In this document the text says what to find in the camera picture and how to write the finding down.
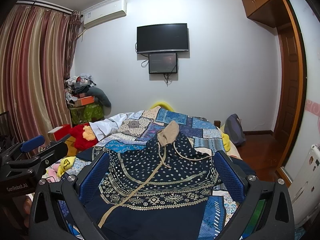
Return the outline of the navy patterned hooded garment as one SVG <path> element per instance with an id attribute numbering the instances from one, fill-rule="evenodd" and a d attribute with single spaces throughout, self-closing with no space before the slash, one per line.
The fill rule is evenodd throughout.
<path id="1" fill-rule="evenodd" d="M 93 148 L 109 167 L 85 208 L 108 239 L 214 239 L 239 207 L 210 153 L 176 124 L 145 145 L 111 141 Z"/>

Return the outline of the pile of clothes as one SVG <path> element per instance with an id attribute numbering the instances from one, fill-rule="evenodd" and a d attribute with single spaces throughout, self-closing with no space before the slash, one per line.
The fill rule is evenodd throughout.
<path id="1" fill-rule="evenodd" d="M 80 94 L 87 93 L 90 87 L 95 87 L 96 85 L 92 76 L 89 74 L 71 76 L 65 81 L 65 97 L 67 103 L 74 104 Z"/>

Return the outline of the yellow plush toy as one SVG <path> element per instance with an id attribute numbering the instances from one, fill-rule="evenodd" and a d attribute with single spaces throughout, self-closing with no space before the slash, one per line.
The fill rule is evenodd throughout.
<path id="1" fill-rule="evenodd" d="M 57 176 L 61 178 L 61 176 L 73 166 L 74 161 L 75 161 L 75 156 L 65 157 L 61 159 L 60 164 L 57 168 Z"/>

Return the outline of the red plush toy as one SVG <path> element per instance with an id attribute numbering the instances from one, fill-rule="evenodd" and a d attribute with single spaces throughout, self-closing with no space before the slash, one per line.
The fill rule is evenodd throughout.
<path id="1" fill-rule="evenodd" d="M 76 125 L 69 130 L 69 133 L 75 138 L 74 147 L 79 151 L 85 151 L 98 143 L 89 123 Z"/>

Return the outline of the grey backpack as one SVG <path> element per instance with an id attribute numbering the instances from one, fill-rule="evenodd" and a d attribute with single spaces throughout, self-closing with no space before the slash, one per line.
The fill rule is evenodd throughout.
<path id="1" fill-rule="evenodd" d="M 229 136 L 230 141 L 239 147 L 246 141 L 245 134 L 240 124 L 240 119 L 237 114 L 230 115 L 225 122 L 224 133 Z"/>

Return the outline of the white pillow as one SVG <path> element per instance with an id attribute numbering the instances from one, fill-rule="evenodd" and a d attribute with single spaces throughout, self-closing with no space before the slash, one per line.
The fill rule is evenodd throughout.
<path id="1" fill-rule="evenodd" d="M 98 141 L 103 140 L 105 137 L 108 137 L 112 133 L 116 132 L 124 120 L 128 119 L 134 115 L 134 112 L 129 113 L 119 113 L 114 115 L 110 118 L 96 121 L 96 122 L 89 122 L 93 133 Z"/>

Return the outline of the white appliance with stickers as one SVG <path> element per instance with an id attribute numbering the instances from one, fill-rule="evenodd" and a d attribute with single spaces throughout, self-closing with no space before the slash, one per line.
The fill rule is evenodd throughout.
<path id="1" fill-rule="evenodd" d="M 302 168 L 289 187 L 295 227 L 319 210 L 319 144 L 312 145 Z"/>

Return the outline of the dark grey neck pillow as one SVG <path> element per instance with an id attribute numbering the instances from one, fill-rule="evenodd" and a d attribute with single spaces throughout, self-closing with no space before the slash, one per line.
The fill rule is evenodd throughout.
<path id="1" fill-rule="evenodd" d="M 103 90 L 98 87 L 89 87 L 85 95 L 95 97 L 95 102 L 101 103 L 103 105 L 104 115 L 109 115 L 111 113 L 111 102 Z"/>

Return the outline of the red striped curtain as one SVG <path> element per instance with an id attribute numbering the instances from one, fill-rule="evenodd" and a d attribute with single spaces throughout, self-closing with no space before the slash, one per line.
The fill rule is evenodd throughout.
<path id="1" fill-rule="evenodd" d="M 71 14 L 35 5 L 15 5 L 1 26 L 1 112 L 8 112 L 14 139 L 71 123 L 65 81 L 71 75 L 79 11 Z"/>

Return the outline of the yellow headboard cushion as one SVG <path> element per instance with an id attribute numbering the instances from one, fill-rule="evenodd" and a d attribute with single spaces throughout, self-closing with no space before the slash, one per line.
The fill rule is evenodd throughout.
<path id="1" fill-rule="evenodd" d="M 163 101 L 159 101 L 159 102 L 154 103 L 154 104 L 150 107 L 150 109 L 156 108 L 156 107 L 158 107 L 158 106 L 159 106 L 159 107 L 162 107 L 163 109 L 166 109 L 166 110 L 168 110 L 168 111 L 171 111 L 171 112 L 174 111 L 174 109 L 173 109 L 168 103 L 163 102 Z"/>

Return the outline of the brown wooden door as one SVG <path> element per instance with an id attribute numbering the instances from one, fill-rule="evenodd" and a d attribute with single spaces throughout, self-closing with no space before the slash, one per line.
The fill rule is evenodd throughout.
<path id="1" fill-rule="evenodd" d="M 281 92 L 274 137 L 283 146 L 278 167 L 284 166 L 294 147 L 305 99 L 305 55 L 296 26 L 277 28 L 281 55 Z"/>

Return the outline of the wooden overhead cabinet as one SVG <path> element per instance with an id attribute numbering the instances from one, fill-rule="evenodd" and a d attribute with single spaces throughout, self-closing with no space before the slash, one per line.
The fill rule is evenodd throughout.
<path id="1" fill-rule="evenodd" d="M 285 0 L 242 0 L 247 18 L 271 28 L 291 22 Z"/>

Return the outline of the small black wall monitor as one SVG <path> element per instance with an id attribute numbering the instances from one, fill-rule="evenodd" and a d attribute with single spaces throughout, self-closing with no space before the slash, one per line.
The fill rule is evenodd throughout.
<path id="1" fill-rule="evenodd" d="M 176 53 L 149 54 L 149 74 L 176 74 L 178 58 Z"/>

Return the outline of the white wall air conditioner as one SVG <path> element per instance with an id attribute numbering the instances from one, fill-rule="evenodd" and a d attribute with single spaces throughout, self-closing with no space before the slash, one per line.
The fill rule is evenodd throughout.
<path id="1" fill-rule="evenodd" d="M 84 28 L 89 29 L 111 20 L 126 16 L 127 2 L 120 0 L 103 5 L 84 14 Z"/>

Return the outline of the large black wall television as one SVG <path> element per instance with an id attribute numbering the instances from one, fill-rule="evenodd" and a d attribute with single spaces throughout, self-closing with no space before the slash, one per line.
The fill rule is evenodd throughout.
<path id="1" fill-rule="evenodd" d="M 137 53 L 188 51 L 186 23 L 155 24 L 137 27 Z"/>

